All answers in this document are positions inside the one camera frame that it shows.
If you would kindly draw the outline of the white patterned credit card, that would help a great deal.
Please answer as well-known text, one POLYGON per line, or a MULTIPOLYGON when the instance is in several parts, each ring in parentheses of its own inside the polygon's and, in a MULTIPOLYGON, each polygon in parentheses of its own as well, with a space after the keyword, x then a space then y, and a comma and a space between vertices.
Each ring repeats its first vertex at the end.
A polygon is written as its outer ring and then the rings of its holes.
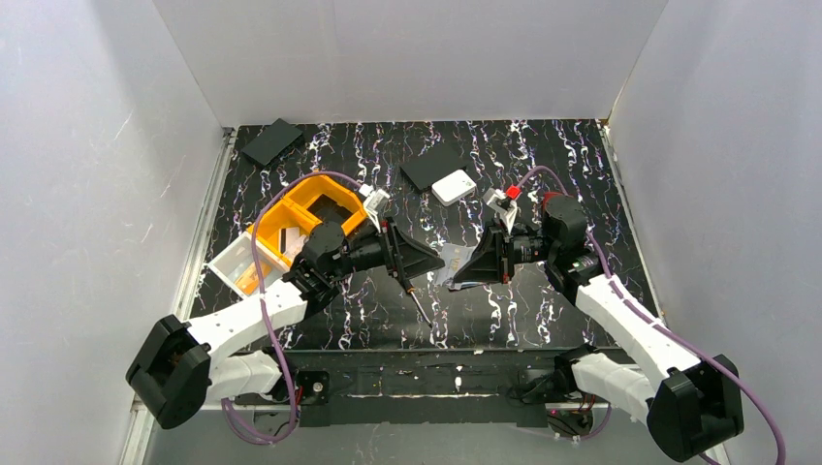
POLYGON ((435 283, 437 285, 444 285, 449 280, 452 280, 459 269, 467 263, 475 246, 460 246, 453 243, 444 243, 439 253, 440 258, 444 262, 444 266, 437 270, 435 283))

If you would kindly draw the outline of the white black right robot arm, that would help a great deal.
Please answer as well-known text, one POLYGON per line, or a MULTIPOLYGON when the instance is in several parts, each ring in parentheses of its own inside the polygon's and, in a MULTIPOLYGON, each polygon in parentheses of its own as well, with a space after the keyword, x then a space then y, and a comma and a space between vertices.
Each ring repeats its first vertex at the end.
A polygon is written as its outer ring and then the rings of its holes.
POLYGON ((555 357, 549 389, 607 400, 645 425, 677 462, 743 433, 736 366, 725 356, 696 356, 665 334, 666 327, 607 268, 576 199, 549 192, 541 225, 531 228, 517 222, 519 192, 512 186, 484 194, 494 218, 449 288, 507 284, 517 265, 540 262, 553 289, 605 328, 638 367, 629 369, 583 344, 555 357))

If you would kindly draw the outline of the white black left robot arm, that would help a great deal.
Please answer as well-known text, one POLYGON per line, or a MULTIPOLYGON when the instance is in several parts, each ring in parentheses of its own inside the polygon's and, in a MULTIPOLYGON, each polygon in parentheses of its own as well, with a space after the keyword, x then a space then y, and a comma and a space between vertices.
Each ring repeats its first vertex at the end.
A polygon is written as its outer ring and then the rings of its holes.
POLYGON ((298 409, 296 368, 279 345, 241 349, 324 311, 350 275, 383 267, 408 293, 412 279, 444 267, 438 253, 401 232, 392 218, 349 240, 337 223, 314 228, 290 269, 261 294, 182 321, 158 320, 126 372, 126 382, 164 429, 180 426, 214 400, 274 395, 285 388, 298 409))

